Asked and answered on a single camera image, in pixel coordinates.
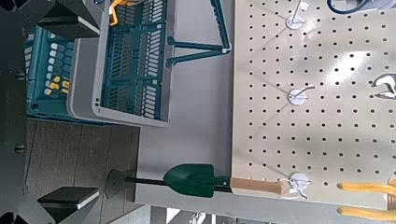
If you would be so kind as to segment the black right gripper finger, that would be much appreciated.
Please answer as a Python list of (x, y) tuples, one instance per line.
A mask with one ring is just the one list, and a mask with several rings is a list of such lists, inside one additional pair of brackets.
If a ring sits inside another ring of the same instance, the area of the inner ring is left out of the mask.
[(26, 190), (18, 224), (82, 224), (99, 196), (98, 188), (60, 187), (36, 199)]
[(19, 0), (19, 11), (29, 25), (37, 25), (58, 36), (96, 38), (100, 28), (83, 0)]

